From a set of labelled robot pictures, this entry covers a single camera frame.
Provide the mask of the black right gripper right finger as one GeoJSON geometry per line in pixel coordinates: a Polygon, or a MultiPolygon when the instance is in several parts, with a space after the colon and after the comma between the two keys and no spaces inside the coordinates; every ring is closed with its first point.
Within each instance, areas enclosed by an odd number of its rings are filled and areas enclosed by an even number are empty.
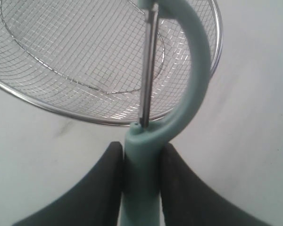
{"type": "Polygon", "coordinates": [[[167,226],[266,226],[203,182],[168,143],[159,156],[160,194],[167,226]]]}

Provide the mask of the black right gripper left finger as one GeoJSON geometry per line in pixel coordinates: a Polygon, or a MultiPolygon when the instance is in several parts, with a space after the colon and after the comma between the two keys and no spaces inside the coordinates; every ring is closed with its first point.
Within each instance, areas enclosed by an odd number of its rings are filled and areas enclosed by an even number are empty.
{"type": "Polygon", "coordinates": [[[94,167],[67,193],[17,226],[116,226],[123,185],[123,147],[111,142],[94,167]]]}

